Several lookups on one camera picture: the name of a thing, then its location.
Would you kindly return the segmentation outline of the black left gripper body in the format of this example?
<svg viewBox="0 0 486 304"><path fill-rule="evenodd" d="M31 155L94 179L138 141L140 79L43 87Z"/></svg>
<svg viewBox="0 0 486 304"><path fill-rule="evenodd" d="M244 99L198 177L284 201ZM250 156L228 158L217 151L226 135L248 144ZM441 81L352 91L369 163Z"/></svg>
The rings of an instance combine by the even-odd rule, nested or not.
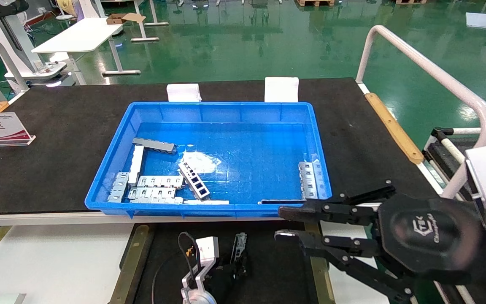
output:
<svg viewBox="0 0 486 304"><path fill-rule="evenodd" d="M243 266L218 265L205 276L205 290L211 294L216 304L223 304L241 277L243 277Z"/></svg>

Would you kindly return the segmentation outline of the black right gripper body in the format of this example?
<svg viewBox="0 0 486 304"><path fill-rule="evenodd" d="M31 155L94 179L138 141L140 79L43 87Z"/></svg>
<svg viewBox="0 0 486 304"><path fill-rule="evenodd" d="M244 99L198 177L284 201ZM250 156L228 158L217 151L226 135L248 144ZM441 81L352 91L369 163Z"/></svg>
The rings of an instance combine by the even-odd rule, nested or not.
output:
<svg viewBox="0 0 486 304"><path fill-rule="evenodd" d="M465 202L396 194L380 205L377 214L382 252L397 268L443 283L473 281L483 227Z"/></svg>

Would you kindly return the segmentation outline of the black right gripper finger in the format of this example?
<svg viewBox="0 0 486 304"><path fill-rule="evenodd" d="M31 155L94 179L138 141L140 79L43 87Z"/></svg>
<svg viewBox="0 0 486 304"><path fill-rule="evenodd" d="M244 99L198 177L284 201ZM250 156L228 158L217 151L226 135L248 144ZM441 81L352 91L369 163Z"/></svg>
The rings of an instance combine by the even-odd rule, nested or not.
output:
<svg viewBox="0 0 486 304"><path fill-rule="evenodd" d="M411 279L403 279L403 277L395 279L358 259L358 257L378 256L375 241L359 239L359 242L363 244L363 248L360 248L355 246L355 239L349 237L322 236L317 233L289 229L276 231L274 238L276 241L298 244L303 254L324 258L339 271L398 304L410 303L413 296Z"/></svg>
<svg viewBox="0 0 486 304"><path fill-rule="evenodd" d="M377 219L377 212L367 203L383 203L397 189L392 181L378 181L358 185L326 199L308 199L302 206L283 205L278 208L280 218L299 223L342 223L370 225Z"/></svg>

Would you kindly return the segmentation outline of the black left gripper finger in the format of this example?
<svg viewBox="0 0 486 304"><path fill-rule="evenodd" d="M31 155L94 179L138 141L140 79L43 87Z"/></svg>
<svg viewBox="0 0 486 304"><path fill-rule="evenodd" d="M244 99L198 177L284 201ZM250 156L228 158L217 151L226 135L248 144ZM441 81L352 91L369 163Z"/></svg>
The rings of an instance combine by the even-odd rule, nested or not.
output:
<svg viewBox="0 0 486 304"><path fill-rule="evenodd" d="M243 251L241 255L235 259L232 263L233 266L233 278L241 279L248 275L247 271L248 254L247 251Z"/></svg>

